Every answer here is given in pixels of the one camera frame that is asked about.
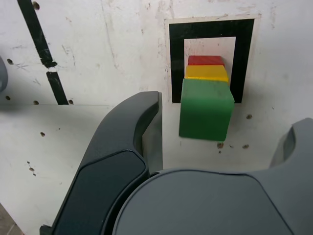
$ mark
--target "dirt mark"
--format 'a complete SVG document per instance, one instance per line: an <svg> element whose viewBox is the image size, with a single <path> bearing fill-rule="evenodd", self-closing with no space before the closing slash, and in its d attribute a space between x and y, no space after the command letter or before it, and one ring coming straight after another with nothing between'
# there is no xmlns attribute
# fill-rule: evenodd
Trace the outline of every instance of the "dirt mark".
<svg viewBox="0 0 313 235"><path fill-rule="evenodd" d="M68 17L65 16L65 19L66 19L68 22L72 23L72 21L71 21Z"/></svg>
<svg viewBox="0 0 313 235"><path fill-rule="evenodd" d="M7 62L8 62L9 65L13 65L14 64L11 59L7 59Z"/></svg>
<svg viewBox="0 0 313 235"><path fill-rule="evenodd" d="M238 10L243 11L245 14L249 14L251 9L255 8L256 4L252 4L251 6L245 6L245 7L237 7Z"/></svg>
<svg viewBox="0 0 313 235"><path fill-rule="evenodd" d="M272 25L272 29L275 29L275 22L276 22L276 6L272 6L270 9L270 21Z"/></svg>
<svg viewBox="0 0 313 235"><path fill-rule="evenodd" d="M74 55L74 52L73 52L72 48L70 48L70 51L72 52L72 58L73 58L74 67L76 67L75 55Z"/></svg>
<svg viewBox="0 0 313 235"><path fill-rule="evenodd" d="M65 49L65 47L62 45L63 51L66 55L68 55L68 50Z"/></svg>
<svg viewBox="0 0 313 235"><path fill-rule="evenodd" d="M113 1L114 0L109 0L109 6L111 6L111 3L113 3ZM102 10L102 15L103 15L103 20L104 20L104 23L105 23L105 26L106 26L107 40L108 40L108 44L109 44L109 47L110 47L111 56L112 56L112 59L113 59L114 67L118 70L118 64L116 62L116 55L113 52L112 43L111 43L111 37L110 37L110 33L114 32L112 16L111 16L110 13L109 14L105 14L102 0L100 0L100 2L101 2L101 10Z"/></svg>
<svg viewBox="0 0 313 235"><path fill-rule="evenodd" d="M39 86L41 86L40 82L37 80L37 78L35 78L35 81L33 81L33 83L38 84Z"/></svg>
<svg viewBox="0 0 313 235"><path fill-rule="evenodd" d="M227 17L228 16L228 14L224 14L224 15L222 15L222 16L220 16L220 17L217 17L216 19L218 20L218 19L221 19L221 18L225 18L225 17Z"/></svg>
<svg viewBox="0 0 313 235"><path fill-rule="evenodd" d="M221 149L221 148L223 148L224 147L224 143L217 143L217 148L218 149Z"/></svg>
<svg viewBox="0 0 313 235"><path fill-rule="evenodd" d="M169 4L167 10L170 11L171 17L172 17L172 19L174 19L175 15L174 15L174 9L173 9L173 0L170 0L170 4Z"/></svg>
<svg viewBox="0 0 313 235"><path fill-rule="evenodd" d="M18 67L17 69L28 71L27 69L25 69L25 67L28 67L28 65L24 65L23 63L16 64L15 66Z"/></svg>
<svg viewBox="0 0 313 235"><path fill-rule="evenodd" d="M35 169L30 166L30 162L29 162L29 161L27 161L27 164L28 164L28 166L29 166L29 170L30 170L31 172L33 172L33 176L36 176L36 174L35 174Z"/></svg>
<svg viewBox="0 0 313 235"><path fill-rule="evenodd" d="M40 6L36 1L33 1L33 7L36 11L38 11L40 9Z"/></svg>
<svg viewBox="0 0 313 235"><path fill-rule="evenodd" d="M23 46L23 45L18 45L18 46L15 46L15 47L11 47L11 49L26 49L27 47L26 46Z"/></svg>

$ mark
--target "black square frame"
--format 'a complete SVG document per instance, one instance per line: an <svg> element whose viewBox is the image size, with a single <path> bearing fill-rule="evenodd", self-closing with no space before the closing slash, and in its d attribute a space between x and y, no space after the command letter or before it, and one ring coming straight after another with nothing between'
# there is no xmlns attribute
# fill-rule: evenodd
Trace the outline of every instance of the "black square frame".
<svg viewBox="0 0 313 235"><path fill-rule="evenodd" d="M244 93L254 19L169 24L172 102L180 103L184 79L184 40L196 38L236 37L230 91L235 103Z"/></svg>

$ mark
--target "white panel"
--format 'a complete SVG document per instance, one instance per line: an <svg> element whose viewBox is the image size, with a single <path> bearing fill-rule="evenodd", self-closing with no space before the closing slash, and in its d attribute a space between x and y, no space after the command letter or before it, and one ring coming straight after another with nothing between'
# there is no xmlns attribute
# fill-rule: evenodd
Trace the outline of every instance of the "white panel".
<svg viewBox="0 0 313 235"><path fill-rule="evenodd" d="M0 1L0 56L8 70L8 86L0 104L57 104L16 0Z"/></svg>
<svg viewBox="0 0 313 235"><path fill-rule="evenodd" d="M40 2L38 17L74 104L117 104L139 91L166 91L163 22L139 3Z"/></svg>
<svg viewBox="0 0 313 235"><path fill-rule="evenodd" d="M189 55L219 55L225 63L228 78L231 80L235 43L236 37L185 39L185 67Z"/></svg>
<svg viewBox="0 0 313 235"><path fill-rule="evenodd" d="M26 235L52 225L91 137L110 109L0 107L0 202Z"/></svg>

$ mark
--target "white wall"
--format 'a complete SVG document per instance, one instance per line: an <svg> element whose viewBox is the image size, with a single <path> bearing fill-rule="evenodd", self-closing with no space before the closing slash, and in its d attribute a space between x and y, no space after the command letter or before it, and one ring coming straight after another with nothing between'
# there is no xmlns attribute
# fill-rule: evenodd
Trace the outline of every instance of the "white wall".
<svg viewBox="0 0 313 235"><path fill-rule="evenodd" d="M313 117L310 0L37 2L56 70L74 105L56 105L17 2L2 0L0 56L15 65L7 64L9 84L0 94L0 203L27 235L52 224L103 116L139 91L163 93L165 168L266 168L290 125ZM216 142L178 137L179 104L169 99L164 20L249 14L260 14L251 73L219 154ZM33 106L34 100L41 105Z"/></svg>

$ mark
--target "yellow block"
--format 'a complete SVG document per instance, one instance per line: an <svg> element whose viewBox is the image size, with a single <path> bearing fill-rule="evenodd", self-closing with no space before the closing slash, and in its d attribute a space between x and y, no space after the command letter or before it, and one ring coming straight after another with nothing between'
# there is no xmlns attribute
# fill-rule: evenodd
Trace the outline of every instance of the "yellow block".
<svg viewBox="0 0 313 235"><path fill-rule="evenodd" d="M188 65L185 78L227 82L227 72L223 65Z"/></svg>

